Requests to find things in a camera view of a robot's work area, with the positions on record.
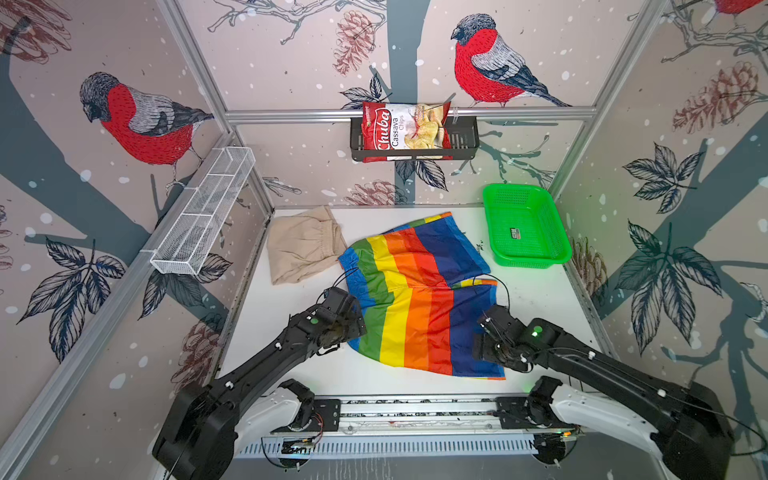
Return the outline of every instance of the red and white snack bag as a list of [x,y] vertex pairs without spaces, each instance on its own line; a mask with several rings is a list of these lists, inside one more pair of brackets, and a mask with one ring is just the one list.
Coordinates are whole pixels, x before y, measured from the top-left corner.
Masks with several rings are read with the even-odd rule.
[[[451,102],[427,104],[362,104],[362,140],[365,150],[421,150],[450,148],[445,119]],[[364,162],[408,160],[411,157],[366,157]],[[417,158],[450,159],[421,156]]]

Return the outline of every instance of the white mesh basket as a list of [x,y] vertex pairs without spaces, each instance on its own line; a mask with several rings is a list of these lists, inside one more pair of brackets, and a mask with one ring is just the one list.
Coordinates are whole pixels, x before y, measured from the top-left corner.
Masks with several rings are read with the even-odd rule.
[[247,147],[225,147],[152,256],[160,273],[197,275],[256,163]]

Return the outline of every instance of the white table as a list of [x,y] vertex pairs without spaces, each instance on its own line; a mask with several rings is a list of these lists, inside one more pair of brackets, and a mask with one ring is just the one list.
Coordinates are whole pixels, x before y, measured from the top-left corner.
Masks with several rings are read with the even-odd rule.
[[[275,215],[286,217],[300,211],[278,210]],[[333,210],[333,215],[342,227],[345,241],[351,245],[362,238],[445,211],[453,212],[458,228],[473,245],[482,245],[480,254],[488,262],[492,274],[509,288],[513,316],[524,323],[535,317],[549,320],[582,342],[599,349],[561,266],[539,270],[503,267],[494,262],[488,243],[485,212],[481,207],[339,208]],[[320,292],[331,286],[342,272],[337,263],[302,283],[273,286],[269,260],[266,251],[262,252],[230,338],[220,375],[237,368],[270,343],[285,327],[290,315],[313,305]],[[499,304],[506,305],[504,287],[499,285],[497,292]],[[284,378],[298,380],[319,396],[498,394],[528,392],[545,373],[568,381],[567,376],[541,367],[536,367],[531,373],[506,369],[506,380],[503,381],[444,376],[383,365],[343,344],[339,351],[314,356],[298,365]]]

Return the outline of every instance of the green basket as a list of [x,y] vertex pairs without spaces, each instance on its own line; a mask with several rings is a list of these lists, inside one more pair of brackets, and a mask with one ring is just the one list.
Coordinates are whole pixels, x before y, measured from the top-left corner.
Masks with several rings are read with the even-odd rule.
[[552,196],[534,185],[491,184],[482,191],[496,263],[548,268],[571,259]]

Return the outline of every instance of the black basket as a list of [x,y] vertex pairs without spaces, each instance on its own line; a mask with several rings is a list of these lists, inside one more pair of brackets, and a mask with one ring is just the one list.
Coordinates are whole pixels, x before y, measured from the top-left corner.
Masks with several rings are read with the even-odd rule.
[[399,160],[419,160],[419,157],[452,157],[433,160],[472,160],[478,151],[477,117],[453,117],[445,120],[445,132],[451,140],[452,148],[425,148],[423,150],[363,150],[362,118],[352,118],[349,135],[349,149],[355,161],[364,161],[367,157],[409,157]]

